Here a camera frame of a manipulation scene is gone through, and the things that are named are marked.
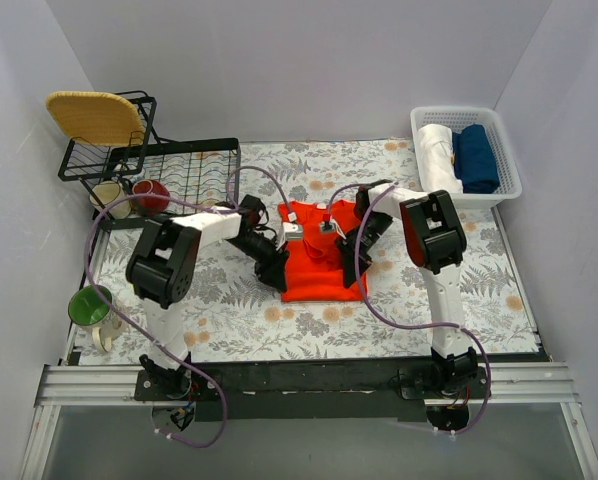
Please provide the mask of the orange t shirt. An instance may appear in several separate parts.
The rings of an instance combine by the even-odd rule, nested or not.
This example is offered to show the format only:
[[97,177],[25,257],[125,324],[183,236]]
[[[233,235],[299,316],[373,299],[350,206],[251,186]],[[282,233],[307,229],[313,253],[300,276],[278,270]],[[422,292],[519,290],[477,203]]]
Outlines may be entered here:
[[292,201],[289,206],[280,204],[277,211],[284,221],[288,219],[288,212],[293,211],[297,223],[303,227],[303,239],[287,244],[287,291],[281,294],[281,300],[284,303],[360,302],[361,291],[367,288],[344,285],[343,260],[335,245],[339,235],[320,231],[326,207]]

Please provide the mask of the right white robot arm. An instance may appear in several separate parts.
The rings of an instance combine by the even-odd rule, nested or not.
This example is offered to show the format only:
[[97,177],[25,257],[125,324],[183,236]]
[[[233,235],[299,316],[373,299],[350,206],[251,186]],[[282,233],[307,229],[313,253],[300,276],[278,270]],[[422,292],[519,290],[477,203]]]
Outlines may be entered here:
[[372,264],[369,249],[399,220],[406,252],[427,289],[431,356],[442,364],[431,373],[432,387],[443,397],[458,395],[468,384],[468,375],[459,364],[474,363],[476,352],[462,330],[460,266],[467,240],[450,194],[445,190],[415,192],[382,180],[358,187],[353,213],[361,224],[335,240],[344,286],[360,284],[361,275]]

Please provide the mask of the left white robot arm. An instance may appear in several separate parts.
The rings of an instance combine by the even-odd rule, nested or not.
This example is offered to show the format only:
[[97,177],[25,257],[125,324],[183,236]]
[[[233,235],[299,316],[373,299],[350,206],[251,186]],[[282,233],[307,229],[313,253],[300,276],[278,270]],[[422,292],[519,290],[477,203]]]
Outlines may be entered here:
[[142,301],[152,345],[147,360],[162,368],[157,387],[172,400],[184,398],[192,386],[180,363],[188,358],[183,313],[179,303],[193,282],[197,256],[204,247],[227,241],[255,261],[255,276],[284,293],[290,253],[285,240],[257,230],[265,206],[252,195],[232,208],[221,202],[187,216],[156,215],[148,219],[126,268],[126,280]]

